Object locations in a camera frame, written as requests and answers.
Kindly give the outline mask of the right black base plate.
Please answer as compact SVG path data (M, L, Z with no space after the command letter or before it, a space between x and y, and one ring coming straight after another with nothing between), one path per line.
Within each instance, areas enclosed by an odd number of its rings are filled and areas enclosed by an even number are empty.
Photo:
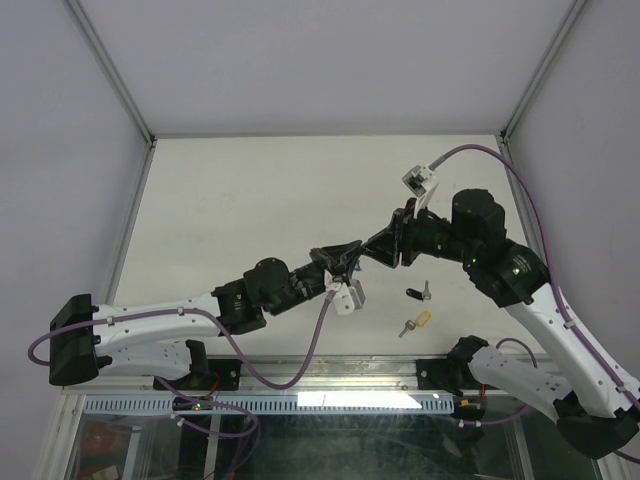
M469 361L420 358L415 361L415 367L419 390L442 390L457 396L480 391L481 383L472 375Z

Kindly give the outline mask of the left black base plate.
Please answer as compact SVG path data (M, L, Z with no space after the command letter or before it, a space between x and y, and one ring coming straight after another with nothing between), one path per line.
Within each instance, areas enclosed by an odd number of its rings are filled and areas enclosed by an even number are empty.
M185 375L168 383L179 391L233 392L239 389L241 367L238 359L208 359L196 365L196 369L188 364Z

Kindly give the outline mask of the key with yellow tag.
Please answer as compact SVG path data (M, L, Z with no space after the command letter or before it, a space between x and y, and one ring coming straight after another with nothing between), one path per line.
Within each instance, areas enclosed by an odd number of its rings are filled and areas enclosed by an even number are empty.
M431 318L432 314L429 311L423 311L414 320L407 320L398 337L403 338L407 333L414 331L417 328L425 327Z

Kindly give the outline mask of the left aluminium frame post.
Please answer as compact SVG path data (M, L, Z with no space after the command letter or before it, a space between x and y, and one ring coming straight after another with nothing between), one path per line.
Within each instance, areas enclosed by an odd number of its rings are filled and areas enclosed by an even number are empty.
M62 0L62 4L78 28L87 48L96 60L104 78L109 83L137 133L146 145L153 146L156 142L156 136L136 104L83 3L79 0Z

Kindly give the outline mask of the aluminium mounting rail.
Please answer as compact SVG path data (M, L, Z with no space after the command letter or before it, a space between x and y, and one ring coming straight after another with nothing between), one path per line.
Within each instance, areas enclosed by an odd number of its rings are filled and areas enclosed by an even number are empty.
M415 361L411 356L318 356L306 373L289 392L304 389L319 390L419 390L416 379ZM274 383L284 384L298 372L303 357L287 356L255 357L257 372ZM84 384L62 387L65 393L136 393L166 390L154 377L148 376L100 376ZM183 391L204 393L201 391ZM275 390L263 385L242 364L239 393L269 394Z

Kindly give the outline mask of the key with black tag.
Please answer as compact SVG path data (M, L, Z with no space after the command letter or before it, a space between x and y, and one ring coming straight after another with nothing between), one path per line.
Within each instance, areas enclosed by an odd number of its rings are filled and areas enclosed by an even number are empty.
M418 300L421 302L429 301L432 299L432 294L430 291L428 280L424 282L424 286L421 289L407 288L405 293L409 298L412 298L414 300Z

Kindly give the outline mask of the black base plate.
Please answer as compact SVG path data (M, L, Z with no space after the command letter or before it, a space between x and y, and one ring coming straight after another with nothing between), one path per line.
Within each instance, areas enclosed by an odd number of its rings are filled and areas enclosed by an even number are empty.
M420 358L415 361L415 367L419 390L442 390L457 396L480 391L481 383L472 375L469 361Z
M208 359L196 365L196 369L188 364L185 375L168 383L179 391L233 392L239 389L241 367L238 359Z

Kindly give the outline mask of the aluminium frame post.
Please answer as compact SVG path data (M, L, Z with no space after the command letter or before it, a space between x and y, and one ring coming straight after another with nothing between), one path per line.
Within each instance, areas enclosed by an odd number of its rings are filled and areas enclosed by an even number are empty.
M588 0L573 0L569 3L566 12L554 31L540 60L536 64L514 109L500 131L500 138L503 143L510 141L524 120L546 79L557 63L564 46L569 41L574 29L590 4L591 1Z
M153 146L156 142L156 136L136 104L83 3L79 0L62 0L62 4L78 28L87 48L96 60L104 78L109 83L137 133L146 145Z

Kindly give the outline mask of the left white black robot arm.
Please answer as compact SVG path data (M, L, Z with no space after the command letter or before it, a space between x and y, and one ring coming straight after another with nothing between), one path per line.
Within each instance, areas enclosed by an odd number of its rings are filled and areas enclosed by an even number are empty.
M83 384L99 375L153 376L198 388L209 377L203 340L261 329L277 316L323 296L340 314L364 304L353 277L359 241L314 248L310 263L291 270L280 259L259 261L238 280L181 301L132 308L72 296L49 326L49 382Z

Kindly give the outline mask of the right aluminium frame post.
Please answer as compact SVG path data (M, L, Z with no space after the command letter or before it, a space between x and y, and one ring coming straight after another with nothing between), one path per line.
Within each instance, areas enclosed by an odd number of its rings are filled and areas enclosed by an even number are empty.
M510 141L524 120L546 79L557 63L564 46L569 41L574 29L590 4L591 1L588 0L573 0L569 3L566 12L554 31L540 60L536 64L514 109L500 131L500 138L503 143Z

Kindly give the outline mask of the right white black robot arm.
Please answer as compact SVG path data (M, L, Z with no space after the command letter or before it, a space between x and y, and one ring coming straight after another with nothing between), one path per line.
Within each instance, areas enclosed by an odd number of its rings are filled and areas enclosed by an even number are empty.
M486 190L466 189L443 219L418 210L413 199L364 245L365 256L390 268L428 255L458 262L474 287L516 319L558 367L544 373L508 360L469 335L447 353L448 379L457 393L475 381L503 390L553 421L581 454L600 459L639 432L639 382L606 353L553 290L544 262L506 236L505 211Z

